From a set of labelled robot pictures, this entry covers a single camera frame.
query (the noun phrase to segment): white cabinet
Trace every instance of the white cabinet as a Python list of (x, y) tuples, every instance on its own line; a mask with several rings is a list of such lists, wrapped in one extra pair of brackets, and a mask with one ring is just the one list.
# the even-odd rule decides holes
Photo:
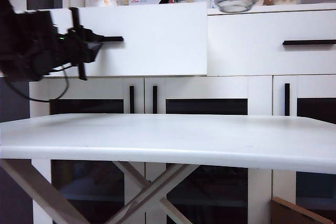
[[(61, 99), (53, 100), (50, 103), (50, 109), (48, 103), (30, 102), (31, 117), (49, 115), (50, 113), (144, 113), (143, 78), (89, 78), (88, 81), (71, 78), (69, 82), (70, 87), (68, 92)], [(53, 99), (63, 92), (65, 86), (65, 80), (58, 78), (31, 82), (30, 96), (45, 100)], [(41, 174), (49, 181), (51, 180), (50, 160), (32, 160), (32, 163)], [(143, 176), (145, 175), (145, 166), (143, 163), (132, 164)], [(79, 163), (76, 165), (79, 166), (79, 172), (84, 167), (84, 165)], [(106, 168), (101, 169), (101, 172), (104, 174)], [(93, 199), (92, 201), (98, 201), (96, 198), (99, 197), (92, 192), (99, 190), (99, 186), (95, 188), (87, 186), (87, 194), (89, 196), (86, 196), (85, 189), (74, 189), (75, 183), (64, 187), (67, 190), (67, 197), (69, 199), (85, 199), (88, 201)], [(124, 177), (123, 186), (124, 202), (126, 204), (140, 192), (140, 188), (127, 176)], [(144, 215), (138, 215), (134, 220), (139, 224), (144, 223)], [(52, 224), (52, 220), (34, 203), (34, 224), (46, 223)]]
[[(271, 103), (272, 76), (145, 78), (146, 113), (271, 115)], [(204, 167), (205, 171), (207, 169), (213, 169), (209, 174), (213, 173), (216, 176), (215, 167)], [(164, 164), (150, 164), (150, 167), (148, 167), (148, 164), (146, 165), (146, 172), (151, 172), (152, 174), (159, 174), (163, 170), (165, 170)], [(236, 172), (238, 174), (244, 173), (244, 169), (237, 168)], [(249, 169), (248, 171), (245, 170), (245, 172), (246, 180), (240, 180), (241, 184), (246, 183), (247, 185), (247, 188), (245, 188), (245, 200), (241, 198), (240, 200), (227, 200), (224, 196), (223, 198), (218, 198), (218, 202), (221, 202), (219, 205), (224, 207), (222, 210), (229, 206), (245, 206), (247, 207), (245, 215), (248, 223), (270, 223), (271, 171)], [(181, 186), (182, 189), (177, 188), (176, 191), (173, 190), (167, 196), (173, 203), (180, 202), (182, 204), (178, 196), (184, 193), (188, 195), (187, 192), (189, 190), (196, 191), (195, 198), (202, 198), (197, 194), (197, 188), (194, 186), (185, 188), (185, 190), (183, 190), (183, 185)], [(237, 187), (232, 187), (231, 190), (237, 190)], [(208, 209), (199, 210), (198, 215), (211, 218), (211, 215), (209, 215), (211, 210), (209, 209), (211, 209), (213, 202), (211, 203), (210, 199), (207, 201), (198, 198), (198, 200), (199, 205), (205, 204), (207, 207), (204, 209)], [(182, 205), (187, 205), (192, 212), (192, 207), (188, 205), (187, 200), (184, 200)]]
[[(284, 115), (289, 107), (290, 116), (336, 123), (336, 75), (275, 76), (273, 87), (274, 115)], [(307, 209), (335, 213), (335, 183), (335, 175), (275, 170), (273, 196)]]
[[(61, 32), (71, 27), (69, 10), (51, 13)], [(87, 76), (206, 75), (205, 3), (81, 8), (79, 18), (96, 34), (124, 38), (104, 43)], [(76, 68), (67, 73), (78, 76)]]
[(336, 10), (208, 16), (208, 75), (335, 74)]

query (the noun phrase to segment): drawer handle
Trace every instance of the drawer handle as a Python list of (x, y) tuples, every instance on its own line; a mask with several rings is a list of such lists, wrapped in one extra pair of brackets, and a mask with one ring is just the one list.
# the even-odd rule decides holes
[(124, 38), (122, 36), (105, 36), (102, 39), (102, 42), (119, 42), (124, 41)]
[(284, 46), (292, 45), (332, 45), (336, 44), (336, 39), (313, 39), (313, 40), (285, 40)]

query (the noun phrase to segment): table leg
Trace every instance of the table leg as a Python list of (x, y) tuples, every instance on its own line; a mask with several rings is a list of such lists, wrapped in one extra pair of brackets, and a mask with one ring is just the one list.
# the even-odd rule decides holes
[(154, 201), (161, 200), (169, 191), (192, 173), (198, 165), (175, 164), (164, 171), (153, 183), (142, 190), (133, 200), (125, 205), (106, 224), (121, 224), (131, 218), (136, 212), (145, 212)]
[[(113, 162), (123, 173), (129, 175), (132, 180), (141, 188), (149, 187), (151, 183), (146, 180), (130, 163), (128, 162)], [(165, 197), (160, 199), (160, 206), (166, 214), (176, 224), (192, 224), (176, 207), (173, 206)]]
[(57, 224), (90, 224), (30, 161), (2, 159), (0, 162), (1, 167)]

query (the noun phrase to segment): black cable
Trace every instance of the black cable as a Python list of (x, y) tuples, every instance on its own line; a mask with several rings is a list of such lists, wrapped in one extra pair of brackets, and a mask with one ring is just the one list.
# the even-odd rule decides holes
[[(63, 73), (64, 73), (64, 78), (65, 78), (65, 82), (66, 82), (66, 88), (64, 89), (64, 91), (62, 92), (61, 95), (59, 95), (57, 98), (55, 98), (54, 100), (58, 100), (60, 99), (61, 97), (63, 97), (63, 95), (65, 95), (65, 93), (68, 91), (69, 89), (69, 86), (70, 86), (70, 83), (69, 83), (69, 78), (67, 76), (67, 73), (65, 72), (65, 68), (62, 66), (62, 70), (63, 70)], [(50, 100), (40, 100), (40, 99), (34, 99), (34, 98), (31, 98), (23, 93), (21, 93), (21, 91), (19, 91), (18, 89), (16, 89), (16, 87), (14, 87), (10, 81), (7, 80), (7, 78), (5, 77), (4, 78), (6, 84), (16, 93), (18, 94), (19, 96), (25, 98), (25, 99), (29, 99), (31, 101), (34, 101), (34, 102), (45, 102), (45, 103), (49, 103)]]
[(59, 70), (57, 70), (57, 69), (51, 69), (50, 73), (61, 72), (61, 71), (64, 71), (64, 70), (66, 70), (68, 68), (72, 68), (72, 67), (75, 67), (75, 66), (69, 66), (69, 67), (66, 67), (66, 68), (59, 69)]

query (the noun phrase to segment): glass cabinet door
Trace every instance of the glass cabinet door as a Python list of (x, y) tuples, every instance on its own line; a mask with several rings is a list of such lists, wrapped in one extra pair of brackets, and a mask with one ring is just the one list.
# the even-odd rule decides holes
[[(259, 114), (271, 114), (271, 77), (146, 78), (145, 111), (222, 115), (258, 114), (259, 111)], [(167, 166), (169, 164), (146, 164), (146, 172), (162, 172)], [(217, 224), (223, 223), (223, 219), (245, 224), (253, 218), (248, 206), (255, 200), (249, 193), (253, 188), (249, 182), (247, 168), (201, 165), (168, 193), (167, 199), (193, 224)], [(267, 200), (270, 200), (270, 173), (269, 180), (261, 183), (269, 188)], [(167, 217), (167, 223), (174, 222)]]
[[(275, 98), (279, 102), (275, 103), (275, 108), (279, 114), (281, 103), (285, 109), (284, 98), (280, 98), (281, 92), (285, 97), (285, 83), (289, 115), (336, 123), (335, 75), (276, 77)], [(336, 175), (291, 172), (284, 181), (291, 182), (287, 187), (294, 191), (296, 204), (336, 221)]]
[[(39, 88), (32, 87), (35, 93), (40, 92)], [(69, 91), (59, 100), (52, 98), (64, 88), (63, 79), (48, 79), (45, 88), (50, 114), (144, 112), (142, 78), (70, 79)], [(136, 167), (144, 173), (143, 164)], [(52, 160), (51, 170), (43, 164), (39, 167), (38, 162), (37, 168), (90, 223), (105, 223), (138, 193), (132, 181), (109, 161)], [(34, 214), (41, 215), (41, 211), (37, 212)]]

